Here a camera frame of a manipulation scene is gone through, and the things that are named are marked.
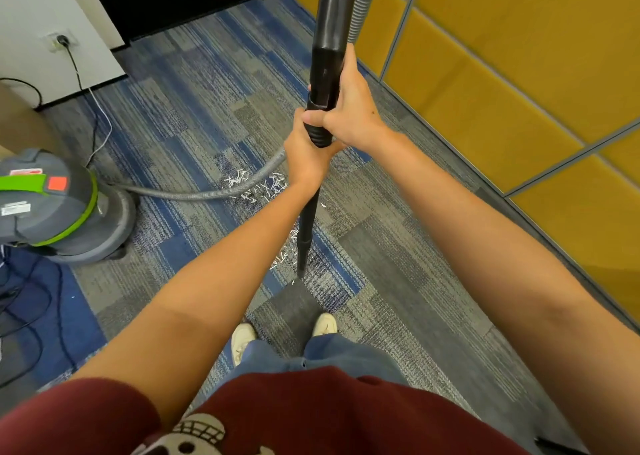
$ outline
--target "black cable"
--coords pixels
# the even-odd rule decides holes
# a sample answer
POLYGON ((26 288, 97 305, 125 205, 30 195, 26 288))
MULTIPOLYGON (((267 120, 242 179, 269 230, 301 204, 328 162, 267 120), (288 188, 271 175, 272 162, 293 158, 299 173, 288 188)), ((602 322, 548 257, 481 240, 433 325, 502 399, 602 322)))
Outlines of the black cable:
MULTIPOLYGON (((31 324, 33 322, 36 322, 38 320, 40 320, 44 314, 47 313, 47 310, 49 309, 49 306, 52 303, 52 294, 51 291, 46 287, 46 285, 42 284, 40 281, 36 280, 35 278, 32 278, 32 275, 34 273, 34 270, 36 268, 36 265, 38 265, 40 263, 40 261, 43 259, 43 257, 39 257, 33 265, 31 265, 31 268, 29 269, 29 272, 26 275, 23 275, 21 272, 19 272, 18 270, 16 270, 13 265, 10 262, 10 248, 5 248, 5 254, 4 254, 4 265, 9 269, 11 274, 15 274, 16 276, 19 276, 20 279, 22 279, 22 284, 20 285, 19 291, 15 292, 13 294, 12 299, 9 301, 9 303, 7 305, 4 306, 4 308, 0 311, 0 314, 2 313, 6 313, 7 315, 10 315, 14 320, 19 321, 20 322, 20 326, 9 330, 8 332, 4 332, 2 334, 0 334, 0 339, 4 338, 8 335, 12 335, 14 333, 16 333, 17 331, 20 331, 24 328, 26 328, 27 330, 29 330, 29 332, 31 332, 31 334, 35 337, 36 342, 38 343, 38 357, 36 359, 36 361, 34 363, 32 363, 31 365, 29 365, 29 367, 27 369, 22 370, 19 374, 16 374, 15 376, 12 376, 11 378, 7 379, 6 381, 0 383, 0 389, 9 386, 9 384, 11 384, 12 382, 20 379, 23 376, 26 376, 29 372, 31 372, 32 370, 35 369, 36 364, 40 361, 41 357, 42 357, 42 352, 44 350, 44 343, 42 341, 42 338, 40 337, 40 335, 38 334, 38 332, 36 331, 36 329, 34 329, 31 324), (20 294, 22 293, 24 287, 28 284, 28 283, 33 283, 38 289, 42 290, 46 295, 47 295, 47 306, 42 310, 42 312, 40 314, 38 314, 34 319, 30 320, 30 321, 26 321, 24 319, 21 319, 20 317, 18 317, 16 314, 14 314, 13 312, 11 312, 9 310, 9 306, 11 304, 13 304, 13 302, 16 300, 16 298, 18 296, 20 296, 20 294)), ((62 289, 63 289, 63 273, 62 273, 62 268, 59 264, 57 263, 53 263, 57 270, 58 270, 58 289, 57 289, 57 303, 56 303, 56 327, 58 330, 58 340, 60 341, 60 348, 62 350, 62 353, 65 355, 67 361, 69 362, 69 364, 71 365, 71 370, 72 372, 75 372, 78 368, 77 368, 77 364, 74 361, 73 357, 71 356, 71 354, 68 351, 67 345, 65 343, 64 340, 64 336, 63 336, 63 328, 62 328, 62 289)))
MULTIPOLYGON (((69 44, 60 42, 60 45, 62 45, 67 51, 67 54, 69 54, 69 59, 71 59, 71 63, 73 64, 74 70, 76 71, 76 79, 78 80, 78 87, 80 88, 80 91, 84 91, 84 87, 82 87, 82 82, 80 81, 80 71, 78 71, 78 66, 76 65, 76 59, 74 59, 74 55, 71 54, 71 49, 69 48, 69 44)), ((86 105, 89 106, 89 109, 93 113, 93 129, 91 131, 91 135, 92 135, 91 155, 90 155, 91 158, 89 158, 89 161, 86 164, 86 167, 89 168, 89 165, 91 165, 91 162, 93 161, 93 157, 95 156, 93 152, 95 151, 95 137, 98 131, 99 117, 98 117, 98 112, 95 109, 93 109, 93 106, 91 105, 91 101, 89 101, 89 98, 86 96, 86 94, 83 94, 83 97, 86 102, 86 105)))
POLYGON ((20 84, 24 84, 25 86, 29 86, 35 92, 38 93, 38 105, 36 106, 36 108, 39 108, 40 106, 42 106, 42 93, 40 92, 40 89, 35 87, 33 84, 29 84, 27 81, 23 81, 22 79, 15 79, 15 78, 12 78, 12 77, 0 77, 0 81, 19 82, 20 84))
POLYGON ((78 370, 76 361, 69 353, 67 345, 65 344, 65 337, 62 333, 62 267, 58 263, 54 263, 58 268, 58 302, 56 303, 56 326, 58 327, 58 341, 60 341, 60 349, 65 355, 69 363, 71 364, 71 372, 78 370))
MULTIPOLYGON (((4 311, 8 315, 10 315, 13 320, 16 320, 18 322, 23 322, 24 323, 24 320, 22 320, 20 317, 18 317, 16 314, 11 312, 10 310, 7 310, 5 308, 4 311)), ((35 337, 36 342, 38 343, 38 356, 36 357, 36 360, 34 362, 32 362, 26 369, 21 370, 15 376, 12 376, 11 378, 7 379, 6 381, 0 383, 0 389, 5 388, 5 387, 9 386, 11 383, 13 383, 14 381, 17 381, 18 379, 26 376, 29 372, 31 372, 32 370, 34 370, 36 368, 36 364, 38 362, 40 362, 40 359, 42 359, 42 353, 44 352, 44 343, 42 342, 42 337, 40 336, 40 334, 38 334, 36 329, 31 327, 30 325, 27 325, 27 329, 35 337)))

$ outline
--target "blue jeans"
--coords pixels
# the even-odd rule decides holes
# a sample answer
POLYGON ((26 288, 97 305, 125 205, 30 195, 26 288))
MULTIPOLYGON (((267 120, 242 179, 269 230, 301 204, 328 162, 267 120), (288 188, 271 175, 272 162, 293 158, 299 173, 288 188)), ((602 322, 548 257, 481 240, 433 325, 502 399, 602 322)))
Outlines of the blue jeans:
POLYGON ((264 340, 253 340, 246 346, 242 362, 217 387, 250 372, 274 374, 325 366, 335 366, 352 378, 375 376, 408 386, 398 364, 387 353, 376 347, 356 344, 340 334, 326 334, 311 337, 304 357, 292 359, 281 358, 264 340))

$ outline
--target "plug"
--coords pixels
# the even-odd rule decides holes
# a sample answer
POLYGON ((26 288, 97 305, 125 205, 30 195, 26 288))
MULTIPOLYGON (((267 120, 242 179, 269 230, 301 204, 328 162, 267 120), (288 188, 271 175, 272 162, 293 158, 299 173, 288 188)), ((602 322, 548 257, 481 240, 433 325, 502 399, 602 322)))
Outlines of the plug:
POLYGON ((63 47, 69 48, 69 46, 71 45, 71 42, 69 41, 69 38, 66 35, 60 34, 56 37, 56 40, 63 47))

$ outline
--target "power outlet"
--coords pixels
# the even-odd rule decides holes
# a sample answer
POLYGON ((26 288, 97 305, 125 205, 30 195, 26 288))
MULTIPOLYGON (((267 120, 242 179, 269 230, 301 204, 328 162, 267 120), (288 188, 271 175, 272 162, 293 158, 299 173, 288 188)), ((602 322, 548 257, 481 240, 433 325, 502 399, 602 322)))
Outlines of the power outlet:
POLYGON ((49 52, 55 53, 65 49, 65 47, 60 45, 60 43, 58 42, 59 35, 64 35, 69 39, 70 47, 78 45, 78 41, 74 37, 73 33, 71 33, 71 30, 54 31, 44 35, 43 37, 40 37, 39 40, 49 52))

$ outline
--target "vacuum cleaner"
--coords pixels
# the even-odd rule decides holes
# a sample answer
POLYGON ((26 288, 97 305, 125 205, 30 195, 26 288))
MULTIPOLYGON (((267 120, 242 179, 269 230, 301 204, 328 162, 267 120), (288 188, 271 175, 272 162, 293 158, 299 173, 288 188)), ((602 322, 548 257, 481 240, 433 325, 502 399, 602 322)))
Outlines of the vacuum cleaner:
MULTIPOLYGON (((329 111, 339 93, 348 42, 358 38, 371 0, 319 0, 312 48, 307 109, 329 111)), ((311 141, 329 146, 324 128, 308 126, 311 141)), ((238 196, 262 183, 284 160, 280 148, 264 167, 231 188, 166 192, 130 184, 107 184, 91 170, 41 149, 0 161, 0 243, 31 249, 54 262, 82 265, 125 254, 139 195, 166 200, 212 200, 238 196)), ((298 275, 305 272, 319 190, 300 214, 298 275)))

